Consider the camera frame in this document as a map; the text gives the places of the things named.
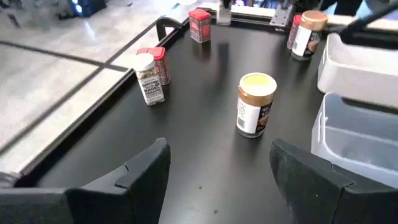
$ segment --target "brown jar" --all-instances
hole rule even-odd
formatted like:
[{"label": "brown jar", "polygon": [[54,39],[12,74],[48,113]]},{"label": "brown jar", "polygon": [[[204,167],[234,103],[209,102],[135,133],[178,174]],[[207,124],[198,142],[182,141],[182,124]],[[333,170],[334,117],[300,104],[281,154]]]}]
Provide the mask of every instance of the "brown jar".
[{"label": "brown jar", "polygon": [[293,58],[297,60],[311,59],[327,22],[328,16],[318,10],[309,10],[302,14],[292,49]]},{"label": "brown jar", "polygon": [[264,73],[254,72],[242,77],[236,118],[240,134],[255,138],[264,133],[276,88],[275,80]]}]

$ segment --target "spice container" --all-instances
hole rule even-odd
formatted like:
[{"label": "spice container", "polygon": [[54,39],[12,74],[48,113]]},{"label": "spice container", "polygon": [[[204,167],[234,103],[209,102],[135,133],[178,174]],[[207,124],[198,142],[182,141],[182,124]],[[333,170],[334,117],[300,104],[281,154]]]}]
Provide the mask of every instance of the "spice container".
[{"label": "spice container", "polygon": [[290,34],[287,41],[287,48],[289,50],[292,50],[293,48],[294,40],[296,38],[297,30],[299,29],[300,21],[301,21],[301,15],[295,15],[293,17],[292,28],[290,28]]},{"label": "spice container", "polygon": [[241,78],[236,119],[240,134],[256,138],[264,133],[276,87],[276,81],[264,73],[249,73]]},{"label": "spice container", "polygon": [[301,17],[292,56],[297,60],[309,60],[315,53],[321,39],[323,28],[328,22],[328,16],[321,11],[305,11]]},{"label": "spice container", "polygon": [[167,85],[170,82],[170,76],[167,72],[167,66],[165,61],[165,48],[164,47],[154,47],[148,50],[148,53],[155,58],[155,68],[156,72],[160,78],[160,84]]},{"label": "spice container", "polygon": [[147,105],[152,106],[164,101],[160,78],[155,69],[154,56],[148,53],[137,54],[132,61],[137,80]]},{"label": "spice container", "polygon": [[195,9],[189,12],[191,38],[199,43],[210,40],[210,13]]}]

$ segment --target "white plastic bin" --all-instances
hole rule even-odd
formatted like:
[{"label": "white plastic bin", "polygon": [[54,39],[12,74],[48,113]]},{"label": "white plastic bin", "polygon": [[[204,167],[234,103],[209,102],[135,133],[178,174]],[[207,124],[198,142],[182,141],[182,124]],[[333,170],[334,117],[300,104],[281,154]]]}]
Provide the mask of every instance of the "white plastic bin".
[{"label": "white plastic bin", "polygon": [[311,152],[398,188],[398,115],[327,93],[312,129]]},{"label": "white plastic bin", "polygon": [[329,34],[318,68],[318,89],[398,108],[398,50],[348,45]]}]

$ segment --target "black tabletop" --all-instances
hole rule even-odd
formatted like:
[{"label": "black tabletop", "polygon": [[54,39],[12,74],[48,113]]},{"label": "black tabletop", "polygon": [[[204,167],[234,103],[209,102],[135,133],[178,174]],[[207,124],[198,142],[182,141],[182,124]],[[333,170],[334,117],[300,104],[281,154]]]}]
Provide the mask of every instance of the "black tabletop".
[{"label": "black tabletop", "polygon": [[[317,68],[298,62],[286,35],[211,27],[210,54],[189,32],[167,51],[172,81],[166,101],[146,106],[137,83],[38,181],[39,187],[79,187],[120,166],[165,137],[172,164],[160,223],[292,223],[272,176],[272,139],[310,150],[322,102]],[[277,82],[263,136],[236,130],[239,79],[263,72]]]}]

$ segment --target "yellow lid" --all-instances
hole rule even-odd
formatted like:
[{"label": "yellow lid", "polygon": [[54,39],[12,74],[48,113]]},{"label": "yellow lid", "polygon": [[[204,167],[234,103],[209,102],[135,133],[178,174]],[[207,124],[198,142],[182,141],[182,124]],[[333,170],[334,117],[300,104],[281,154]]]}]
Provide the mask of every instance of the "yellow lid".
[{"label": "yellow lid", "polygon": [[239,86],[252,96],[267,96],[276,90],[276,81],[269,75],[259,72],[249,73],[241,78]]}]

